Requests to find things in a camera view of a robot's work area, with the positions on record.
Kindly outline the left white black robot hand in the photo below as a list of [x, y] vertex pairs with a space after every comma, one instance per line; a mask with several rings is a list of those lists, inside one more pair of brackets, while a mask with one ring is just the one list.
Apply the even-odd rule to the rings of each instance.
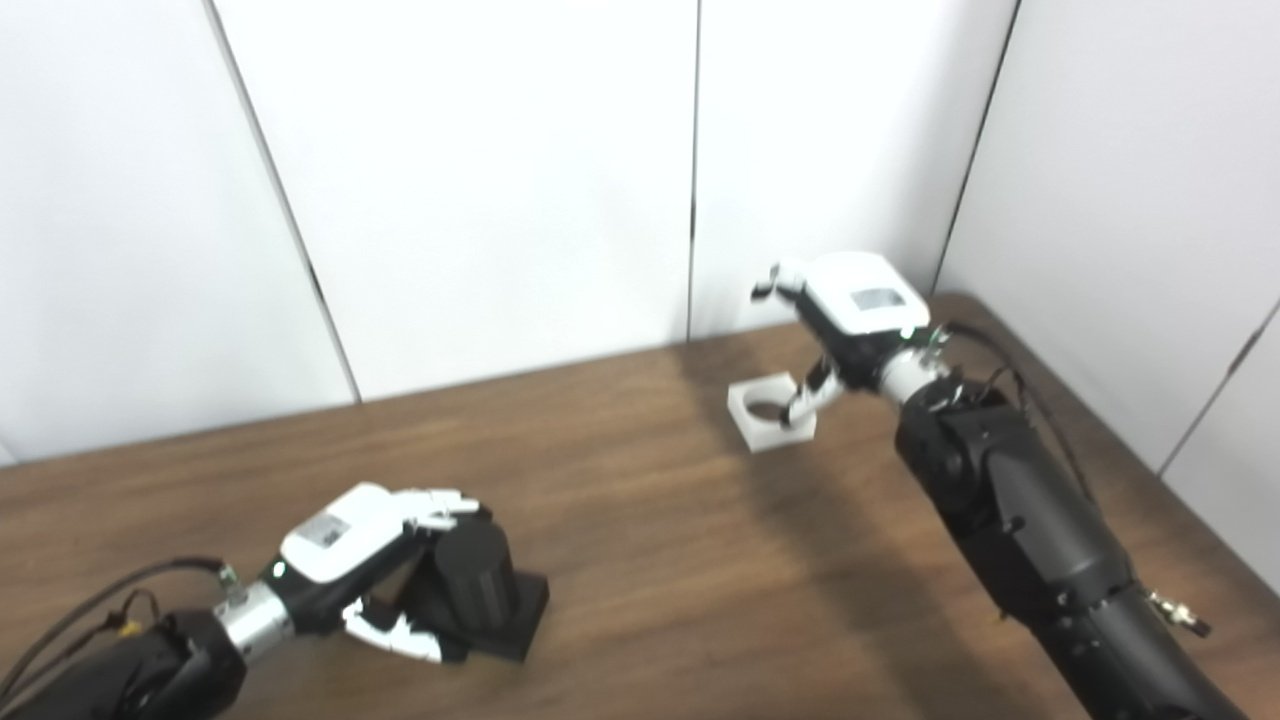
[[285, 534], [261, 573], [296, 635], [344, 632], [374, 648], [430, 664], [461, 664], [468, 648], [417, 629], [407, 609], [376, 601], [376, 585], [433, 550], [458, 524], [490, 520], [458, 489], [362, 482]]

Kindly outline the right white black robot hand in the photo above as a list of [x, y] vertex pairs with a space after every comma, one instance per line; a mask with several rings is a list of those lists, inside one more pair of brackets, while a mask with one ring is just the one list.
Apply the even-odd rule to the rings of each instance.
[[845, 391], [876, 393], [901, 409], [942, 375], [922, 342], [931, 323], [925, 300], [879, 254], [780, 261], [750, 292], [754, 302], [773, 296], [794, 309], [820, 347], [815, 365], [780, 407], [783, 428], [817, 416]]

